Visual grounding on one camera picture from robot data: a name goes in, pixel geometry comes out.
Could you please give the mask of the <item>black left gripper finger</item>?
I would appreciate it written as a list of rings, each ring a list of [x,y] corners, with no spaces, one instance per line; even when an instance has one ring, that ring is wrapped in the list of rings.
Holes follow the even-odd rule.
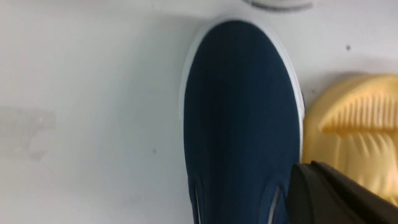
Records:
[[[331,166],[292,167],[286,201],[292,224],[396,224],[397,207]]]

